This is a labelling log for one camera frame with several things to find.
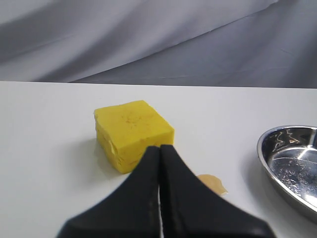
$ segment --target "sponge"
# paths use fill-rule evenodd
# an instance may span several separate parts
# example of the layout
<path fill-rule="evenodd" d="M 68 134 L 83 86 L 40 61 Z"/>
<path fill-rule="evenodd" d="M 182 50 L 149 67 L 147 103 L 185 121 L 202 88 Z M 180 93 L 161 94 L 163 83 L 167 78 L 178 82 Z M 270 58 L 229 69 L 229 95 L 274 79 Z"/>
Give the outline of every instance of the sponge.
<path fill-rule="evenodd" d="M 95 110 L 97 140 L 110 163 L 131 172 L 148 146 L 173 144 L 174 129 L 145 101 Z"/>

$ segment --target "bowl rim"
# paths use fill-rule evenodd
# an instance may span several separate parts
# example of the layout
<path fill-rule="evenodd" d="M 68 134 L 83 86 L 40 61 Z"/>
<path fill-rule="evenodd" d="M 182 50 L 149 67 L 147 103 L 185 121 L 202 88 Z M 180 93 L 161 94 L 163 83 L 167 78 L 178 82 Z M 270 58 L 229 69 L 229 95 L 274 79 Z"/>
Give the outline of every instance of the bowl rim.
<path fill-rule="evenodd" d="M 260 159 L 260 162 L 262 164 L 262 166 L 265 169 L 265 172 L 268 174 L 268 176 L 283 190 L 284 193 L 286 193 L 287 195 L 289 195 L 290 197 L 292 197 L 292 199 L 294 199 L 296 202 L 301 203 L 302 205 L 304 205 L 306 208 L 308 208 L 311 212 L 317 213 L 317 207 L 313 206 L 312 204 L 310 204 L 309 202 L 305 201 L 304 199 L 302 199 L 301 197 L 295 195 L 285 184 L 283 184 L 275 175 L 275 173 L 273 173 L 273 171 L 271 170 L 271 168 L 268 166 L 263 153 L 262 153 L 262 144 L 263 141 L 267 138 L 268 135 L 272 134 L 273 132 L 282 130 L 282 129 L 288 129 L 288 128 L 309 128 L 312 130 L 316 130 L 317 131 L 317 127 L 315 126 L 308 126 L 308 125 L 284 125 L 284 126 L 278 126 L 278 127 L 274 127 L 268 131 L 266 131 L 265 133 L 263 133 L 261 135 L 261 137 L 258 140 L 257 143 L 257 153 L 258 153 L 258 157 Z"/>

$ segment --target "stainless steel bowl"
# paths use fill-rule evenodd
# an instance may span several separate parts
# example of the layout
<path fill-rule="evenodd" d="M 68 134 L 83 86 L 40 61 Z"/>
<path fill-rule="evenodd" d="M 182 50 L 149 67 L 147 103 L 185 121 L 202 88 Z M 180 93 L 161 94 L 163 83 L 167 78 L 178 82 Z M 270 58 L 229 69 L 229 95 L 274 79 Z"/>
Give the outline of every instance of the stainless steel bowl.
<path fill-rule="evenodd" d="M 260 137 L 258 155 L 280 194 L 317 223 L 317 127 L 273 128 Z"/>

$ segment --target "brown liquid spill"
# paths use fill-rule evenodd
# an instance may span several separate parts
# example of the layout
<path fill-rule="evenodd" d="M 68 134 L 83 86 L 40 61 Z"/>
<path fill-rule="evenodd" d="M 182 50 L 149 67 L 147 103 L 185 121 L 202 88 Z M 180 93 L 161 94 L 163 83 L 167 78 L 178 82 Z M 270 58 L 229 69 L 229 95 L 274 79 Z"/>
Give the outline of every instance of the brown liquid spill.
<path fill-rule="evenodd" d="M 228 191 L 222 186 L 221 180 L 213 175 L 198 175 L 197 178 L 218 195 L 224 195 Z"/>

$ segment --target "white tabletop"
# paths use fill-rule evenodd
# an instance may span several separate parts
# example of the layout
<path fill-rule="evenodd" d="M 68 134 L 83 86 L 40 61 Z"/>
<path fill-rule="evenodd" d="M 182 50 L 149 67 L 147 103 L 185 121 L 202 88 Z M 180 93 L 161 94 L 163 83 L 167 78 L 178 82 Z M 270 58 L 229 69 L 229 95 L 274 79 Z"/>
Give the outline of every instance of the white tabletop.
<path fill-rule="evenodd" d="M 219 177 L 225 199 L 269 222 L 278 238 L 317 225 L 275 192 L 257 158 L 266 130 L 317 124 L 317 90 L 0 82 L 0 237 L 54 237 L 64 221 L 126 178 L 96 143 L 93 111 L 145 100 L 175 127 L 196 174 Z"/>

